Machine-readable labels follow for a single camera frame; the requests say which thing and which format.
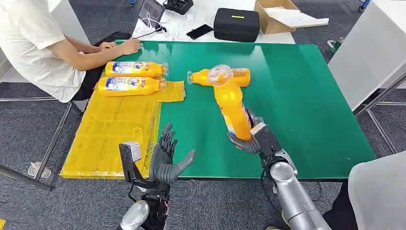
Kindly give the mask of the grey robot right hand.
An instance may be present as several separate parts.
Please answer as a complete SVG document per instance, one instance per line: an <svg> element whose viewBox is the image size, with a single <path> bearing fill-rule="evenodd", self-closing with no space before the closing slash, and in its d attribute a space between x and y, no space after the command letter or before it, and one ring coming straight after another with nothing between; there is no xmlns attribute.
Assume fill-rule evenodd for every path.
<svg viewBox="0 0 406 230"><path fill-rule="evenodd" d="M255 115L248 108L246 108L245 110L248 114L248 120L251 124L251 127L254 127L261 122L264 122L264 120L261 116ZM254 136L251 136L251 140L249 140L249 141L238 139L231 132L228 132L227 136L228 136L230 142L238 149L244 150L244 151L248 152L249 154L259 154L262 152L262 148Z"/></svg>

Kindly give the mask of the person's right hand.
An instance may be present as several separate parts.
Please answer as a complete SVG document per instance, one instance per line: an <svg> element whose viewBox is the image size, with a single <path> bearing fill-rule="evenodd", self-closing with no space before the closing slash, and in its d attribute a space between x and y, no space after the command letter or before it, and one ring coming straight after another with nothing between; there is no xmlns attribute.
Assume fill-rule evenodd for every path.
<svg viewBox="0 0 406 230"><path fill-rule="evenodd" d="M131 55L137 53L141 48L142 43L135 38L124 40L118 47L123 55Z"/></svg>

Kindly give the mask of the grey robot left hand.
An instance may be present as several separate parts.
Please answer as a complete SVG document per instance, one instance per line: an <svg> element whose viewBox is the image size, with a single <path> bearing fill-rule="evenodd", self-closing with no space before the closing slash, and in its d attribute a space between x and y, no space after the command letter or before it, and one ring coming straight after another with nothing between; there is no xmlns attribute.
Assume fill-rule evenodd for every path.
<svg viewBox="0 0 406 230"><path fill-rule="evenodd" d="M171 184L183 173L194 161L196 150L192 149L185 158L178 163L173 162L177 139L174 139L175 131L171 131L172 123L164 126L150 161L149 179Z"/></svg>

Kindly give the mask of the person's left hand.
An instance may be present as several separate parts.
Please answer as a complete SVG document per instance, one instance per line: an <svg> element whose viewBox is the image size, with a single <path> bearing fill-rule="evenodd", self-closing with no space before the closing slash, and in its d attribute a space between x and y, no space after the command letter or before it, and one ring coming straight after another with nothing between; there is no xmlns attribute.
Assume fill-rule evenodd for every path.
<svg viewBox="0 0 406 230"><path fill-rule="evenodd" d="M98 52L103 52L103 51L106 51L108 49L114 48L116 46L117 46L117 44L115 42L102 42L98 46Z"/></svg>

